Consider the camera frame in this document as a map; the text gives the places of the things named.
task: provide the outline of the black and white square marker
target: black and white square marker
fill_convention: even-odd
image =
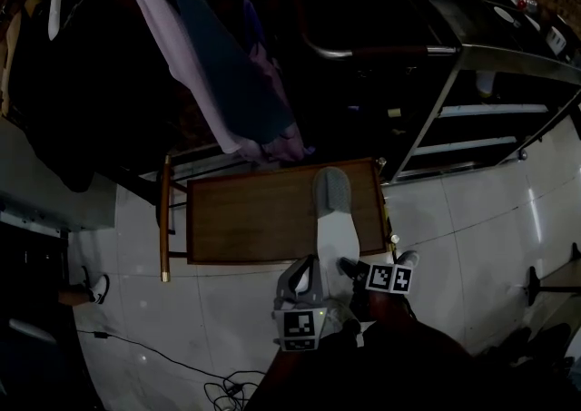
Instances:
[[[314,339],[284,340],[284,349],[286,351],[301,351],[315,349],[315,340]]]
[[[312,311],[284,313],[284,337],[308,337],[315,335]]]
[[[365,288],[367,290],[390,292],[391,277],[393,275],[392,264],[372,264]]]
[[[408,266],[394,266],[391,293],[398,293],[400,295],[409,293],[409,286],[411,285],[411,272],[412,268],[409,268]]]

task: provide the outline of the power cord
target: power cord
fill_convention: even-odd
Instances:
[[[246,386],[258,387],[258,385],[255,384],[254,382],[240,382],[240,383],[234,382],[231,379],[232,377],[234,377],[238,374],[262,374],[262,375],[265,374],[262,371],[250,370],[250,371],[236,371],[227,377],[218,376],[216,374],[212,374],[211,372],[206,372],[202,369],[198,369],[197,367],[188,366],[187,364],[183,364],[180,361],[175,361],[174,359],[171,359],[170,357],[165,356],[164,353],[156,350],[155,348],[147,347],[143,343],[134,342],[133,340],[129,340],[127,338],[117,337],[114,334],[109,334],[107,332],[99,332],[99,331],[90,332],[88,330],[77,329],[77,332],[81,332],[83,334],[93,334],[93,336],[95,338],[113,337],[113,338],[117,338],[123,342],[133,343],[134,345],[139,345],[140,347],[148,349],[148,350],[152,351],[153,353],[157,353],[161,357],[164,357],[165,359],[167,359],[168,361],[170,361],[174,364],[177,364],[177,365],[182,366],[182,367],[186,367],[188,369],[191,369],[192,371],[201,372],[202,374],[205,374],[206,376],[216,377],[216,378],[221,379],[222,380],[221,384],[218,384],[216,382],[206,382],[203,385],[203,391],[206,394],[208,401],[210,401],[212,403],[212,405],[214,406],[214,411],[226,411],[227,409],[231,409],[232,411],[242,411],[244,409],[245,402],[249,401],[249,398],[247,398],[246,394],[244,393],[244,387],[246,387]],[[212,400],[210,398],[210,395],[208,394],[207,386],[218,387],[224,395],[220,395],[217,398]],[[229,403],[230,403],[229,407],[222,408],[222,407],[218,406],[218,401],[223,400],[223,399],[227,399],[229,401]]]

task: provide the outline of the pink garment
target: pink garment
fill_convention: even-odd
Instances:
[[[266,145],[259,145],[230,132],[214,101],[182,19],[175,9],[166,0],[135,1],[162,51],[170,73],[175,80],[190,89],[216,141],[225,153],[239,152],[244,159],[256,162],[299,161],[304,157],[302,138],[296,123],[287,127],[277,139]],[[266,51],[260,44],[258,48],[252,49],[251,59],[262,69],[276,93],[288,106],[278,71],[268,60]]]
[[[182,19],[166,0],[135,1],[162,51],[170,73],[175,80],[190,89],[222,150],[225,153],[238,151],[241,148],[241,139],[232,134],[224,124]]]

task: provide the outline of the brown wooden board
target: brown wooden board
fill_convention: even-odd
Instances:
[[[312,181],[325,166],[344,170],[361,254],[387,251],[383,196],[373,160],[188,182],[188,262],[248,264],[317,253]]]

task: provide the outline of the teal garment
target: teal garment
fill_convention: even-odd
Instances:
[[[264,144],[293,122],[291,111],[206,0],[168,0],[180,14],[228,129]]]

